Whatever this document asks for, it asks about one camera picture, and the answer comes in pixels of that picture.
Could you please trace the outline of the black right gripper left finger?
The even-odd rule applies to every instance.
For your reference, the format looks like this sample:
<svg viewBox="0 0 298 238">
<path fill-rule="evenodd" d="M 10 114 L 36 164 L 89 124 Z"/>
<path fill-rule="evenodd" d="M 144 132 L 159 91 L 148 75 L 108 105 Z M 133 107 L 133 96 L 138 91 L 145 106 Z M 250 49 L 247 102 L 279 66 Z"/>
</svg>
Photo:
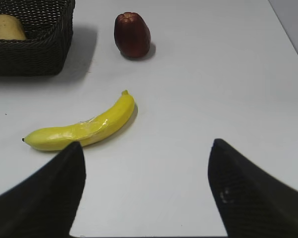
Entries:
<svg viewBox="0 0 298 238">
<path fill-rule="evenodd" d="M 0 238 L 68 238 L 85 179 L 83 150 L 73 142 L 0 195 Z"/>
</svg>

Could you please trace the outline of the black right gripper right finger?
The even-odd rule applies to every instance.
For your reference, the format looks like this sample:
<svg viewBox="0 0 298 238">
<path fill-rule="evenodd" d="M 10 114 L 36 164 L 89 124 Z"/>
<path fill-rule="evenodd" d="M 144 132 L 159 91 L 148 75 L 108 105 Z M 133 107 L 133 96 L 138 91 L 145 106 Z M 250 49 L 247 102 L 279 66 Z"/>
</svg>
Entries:
<svg viewBox="0 0 298 238">
<path fill-rule="evenodd" d="M 298 238 L 298 191 L 215 139 L 208 180 L 230 238 Z"/>
</svg>

